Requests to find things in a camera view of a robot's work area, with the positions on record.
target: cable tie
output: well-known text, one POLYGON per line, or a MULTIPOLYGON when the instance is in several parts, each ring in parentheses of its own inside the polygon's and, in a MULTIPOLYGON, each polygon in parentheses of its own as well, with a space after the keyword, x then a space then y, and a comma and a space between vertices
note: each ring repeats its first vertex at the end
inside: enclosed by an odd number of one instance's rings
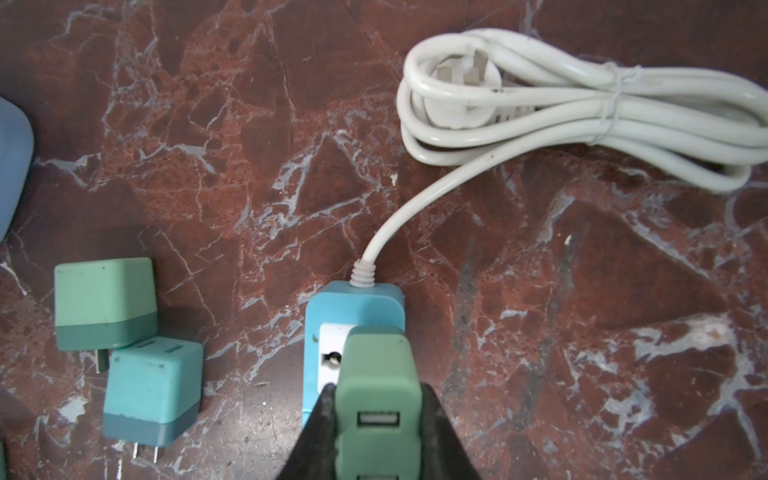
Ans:
POLYGON ((605 67, 611 70, 611 73, 614 74, 614 81, 610 89, 610 91, 613 91, 614 94, 611 95, 610 100, 608 100, 608 102, 606 102, 603 106, 603 112, 600 115, 600 121, 605 122, 608 118, 610 118, 611 123, 603 133, 594 136, 594 140, 587 144, 589 146, 597 145, 611 136, 614 129, 616 128, 616 123, 618 123, 620 119, 616 113, 618 112, 619 102, 624 96, 624 86, 639 80, 643 73, 643 68, 640 65, 635 65, 634 67, 628 68, 623 72, 619 66, 616 65, 615 61, 607 61, 603 65, 605 65, 605 67))

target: usb port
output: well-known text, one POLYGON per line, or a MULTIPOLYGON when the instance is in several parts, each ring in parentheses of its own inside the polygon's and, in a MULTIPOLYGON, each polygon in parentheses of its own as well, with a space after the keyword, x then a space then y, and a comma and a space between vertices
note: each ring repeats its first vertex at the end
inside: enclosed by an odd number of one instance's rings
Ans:
POLYGON ((400 412, 357 412, 358 427, 399 427, 400 412))

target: cable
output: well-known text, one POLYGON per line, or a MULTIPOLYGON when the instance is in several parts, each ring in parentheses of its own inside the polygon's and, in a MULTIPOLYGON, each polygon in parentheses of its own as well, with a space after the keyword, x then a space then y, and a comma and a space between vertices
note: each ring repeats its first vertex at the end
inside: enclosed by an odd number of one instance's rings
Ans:
POLYGON ((768 160, 768 91, 753 82, 702 68, 596 64, 495 28, 417 44, 406 56, 397 112, 403 144, 416 160, 458 168, 379 228, 355 264, 350 283, 357 287, 373 286, 379 252, 411 217, 476 175, 536 148, 602 145, 718 192, 742 187, 750 167, 768 160), (474 71, 457 83, 459 70, 468 66, 474 71), (517 83, 499 85, 497 67, 517 83), (490 120, 475 126, 482 115, 490 120))

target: teal charger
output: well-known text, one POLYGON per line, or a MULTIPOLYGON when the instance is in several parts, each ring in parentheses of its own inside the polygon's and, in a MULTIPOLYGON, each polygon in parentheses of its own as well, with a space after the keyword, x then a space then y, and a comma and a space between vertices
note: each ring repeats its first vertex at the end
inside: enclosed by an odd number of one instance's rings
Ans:
POLYGON ((203 388, 203 346, 155 336, 112 353, 103 433, 157 449, 197 420, 203 388))

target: red marble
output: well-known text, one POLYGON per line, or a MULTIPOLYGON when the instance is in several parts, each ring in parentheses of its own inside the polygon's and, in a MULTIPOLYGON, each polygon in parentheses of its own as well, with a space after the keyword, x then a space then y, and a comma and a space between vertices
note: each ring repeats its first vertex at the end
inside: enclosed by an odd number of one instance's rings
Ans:
MULTIPOLYGON (((37 134, 0 243, 13 478, 272 478, 300 428, 303 311, 445 173, 394 107, 405 53, 496 26, 586 58, 768 84, 765 2, 0 2, 0 95, 37 134), (197 424, 152 465, 101 437, 60 353, 57 263, 154 260, 164 335, 205 344, 197 424)), ((712 195, 544 149, 421 212, 379 258, 421 378, 487 479, 765 478, 768 170, 712 195)))

